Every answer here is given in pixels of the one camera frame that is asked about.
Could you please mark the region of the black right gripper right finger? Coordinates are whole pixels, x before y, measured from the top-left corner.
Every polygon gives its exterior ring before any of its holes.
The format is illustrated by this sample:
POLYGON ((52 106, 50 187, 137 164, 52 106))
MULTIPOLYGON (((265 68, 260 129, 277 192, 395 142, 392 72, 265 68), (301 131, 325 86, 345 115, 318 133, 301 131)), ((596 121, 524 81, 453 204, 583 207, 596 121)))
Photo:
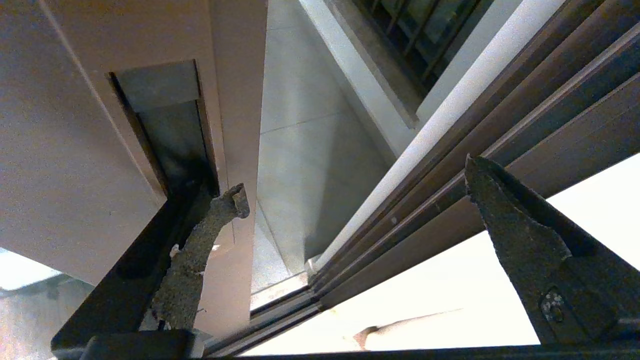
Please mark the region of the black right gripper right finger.
POLYGON ((639 341, 638 269, 500 164, 469 155, 464 178, 542 344, 639 341))

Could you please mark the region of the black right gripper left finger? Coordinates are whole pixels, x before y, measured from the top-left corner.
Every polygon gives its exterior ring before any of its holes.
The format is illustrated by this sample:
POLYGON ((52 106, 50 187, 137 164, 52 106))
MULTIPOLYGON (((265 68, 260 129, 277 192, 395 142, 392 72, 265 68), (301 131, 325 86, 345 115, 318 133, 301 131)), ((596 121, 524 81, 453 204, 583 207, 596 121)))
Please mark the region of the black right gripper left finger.
POLYGON ((194 331, 222 229, 250 215, 245 185, 185 183, 50 341, 53 353, 203 353, 194 331))

